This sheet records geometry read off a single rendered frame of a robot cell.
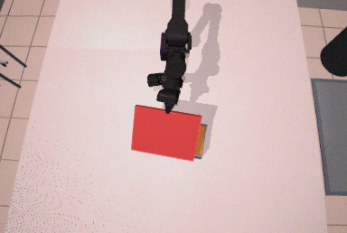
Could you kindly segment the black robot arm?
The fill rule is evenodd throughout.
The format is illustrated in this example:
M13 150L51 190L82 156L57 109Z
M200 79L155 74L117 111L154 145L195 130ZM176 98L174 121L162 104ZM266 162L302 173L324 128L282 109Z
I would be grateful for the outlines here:
M189 25L185 20L185 2L186 0L173 0L172 18L164 31L164 51L167 51L165 68L173 78L180 78L186 72L185 53L190 53L192 49L192 36L188 33ZM162 88L166 88L166 80L164 73L147 76L148 87L163 85Z

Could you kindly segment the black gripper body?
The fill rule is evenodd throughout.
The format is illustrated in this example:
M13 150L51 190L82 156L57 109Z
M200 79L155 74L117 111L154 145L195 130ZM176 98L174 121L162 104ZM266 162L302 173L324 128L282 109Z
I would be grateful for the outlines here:
M158 92L156 100L159 102L176 105L179 98L179 94L176 90L177 89L180 90L180 88L183 86L182 77L173 78L170 75L168 75L168 73L166 72L166 69L164 71L164 75L166 75L166 78L167 78L166 88L161 89Z

